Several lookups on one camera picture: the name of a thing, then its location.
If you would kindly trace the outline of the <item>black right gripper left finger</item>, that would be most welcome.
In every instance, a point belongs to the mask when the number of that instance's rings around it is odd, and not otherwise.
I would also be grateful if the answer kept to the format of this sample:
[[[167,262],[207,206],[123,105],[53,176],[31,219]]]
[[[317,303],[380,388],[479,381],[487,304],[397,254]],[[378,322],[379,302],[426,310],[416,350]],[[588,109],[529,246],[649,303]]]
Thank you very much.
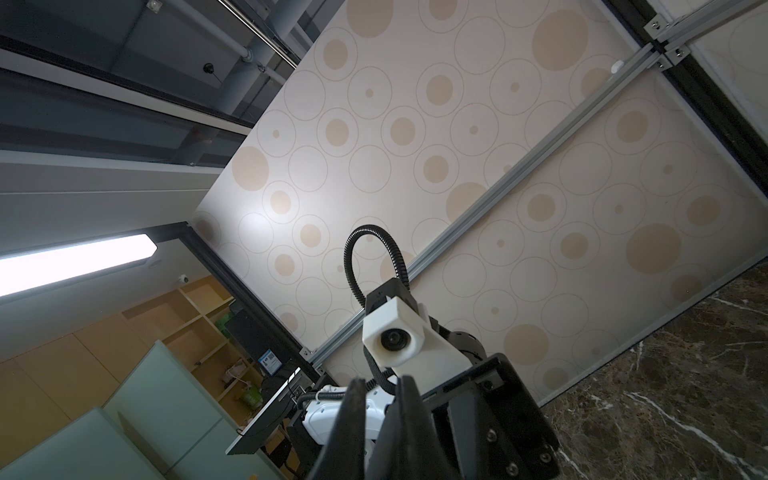
[[[348,385],[328,443],[308,479],[364,478],[366,393],[363,379],[355,379]]]

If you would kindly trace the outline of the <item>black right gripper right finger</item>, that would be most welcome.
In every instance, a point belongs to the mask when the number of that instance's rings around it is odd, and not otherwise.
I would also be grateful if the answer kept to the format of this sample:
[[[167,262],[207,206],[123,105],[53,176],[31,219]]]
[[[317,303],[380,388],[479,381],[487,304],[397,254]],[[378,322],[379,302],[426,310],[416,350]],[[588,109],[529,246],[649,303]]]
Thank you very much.
[[[413,377],[399,379],[393,406],[390,479],[455,479]]]

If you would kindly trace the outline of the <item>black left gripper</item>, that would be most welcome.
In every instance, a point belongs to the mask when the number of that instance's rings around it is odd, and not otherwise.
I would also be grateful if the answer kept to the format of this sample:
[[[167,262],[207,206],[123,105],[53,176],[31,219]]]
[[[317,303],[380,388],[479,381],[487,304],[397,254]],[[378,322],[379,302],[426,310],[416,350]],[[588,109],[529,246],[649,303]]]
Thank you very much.
[[[560,443],[503,354],[423,396],[439,443],[461,479],[555,479]]]

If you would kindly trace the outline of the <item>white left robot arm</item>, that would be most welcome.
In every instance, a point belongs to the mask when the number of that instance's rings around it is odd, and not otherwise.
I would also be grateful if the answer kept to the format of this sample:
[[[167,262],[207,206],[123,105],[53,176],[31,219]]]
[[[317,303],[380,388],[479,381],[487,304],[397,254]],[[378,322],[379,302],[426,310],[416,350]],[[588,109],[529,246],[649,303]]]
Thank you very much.
[[[371,380],[302,395],[313,479],[554,479],[559,441],[511,362],[390,279],[363,301]]]

